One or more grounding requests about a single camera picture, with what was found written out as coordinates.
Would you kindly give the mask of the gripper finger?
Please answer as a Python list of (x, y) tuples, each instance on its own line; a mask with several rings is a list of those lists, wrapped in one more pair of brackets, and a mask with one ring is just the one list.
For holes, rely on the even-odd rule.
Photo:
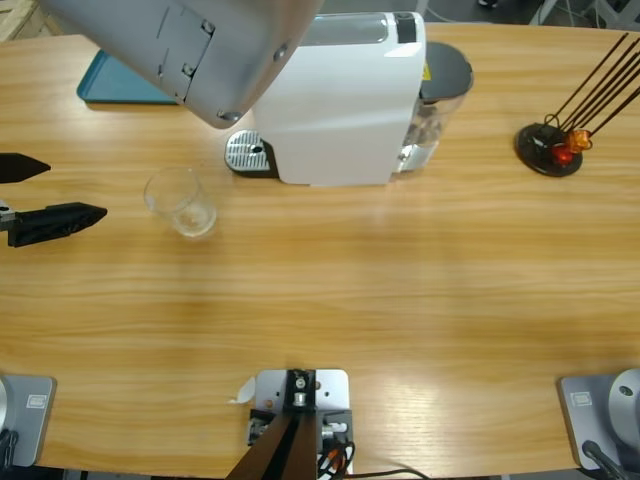
[(7, 209), (7, 244), (19, 248), (68, 237), (95, 225), (107, 213), (106, 208), (81, 202), (22, 212)]
[(51, 166), (20, 153), (0, 154), (0, 183), (19, 183), (50, 171)]

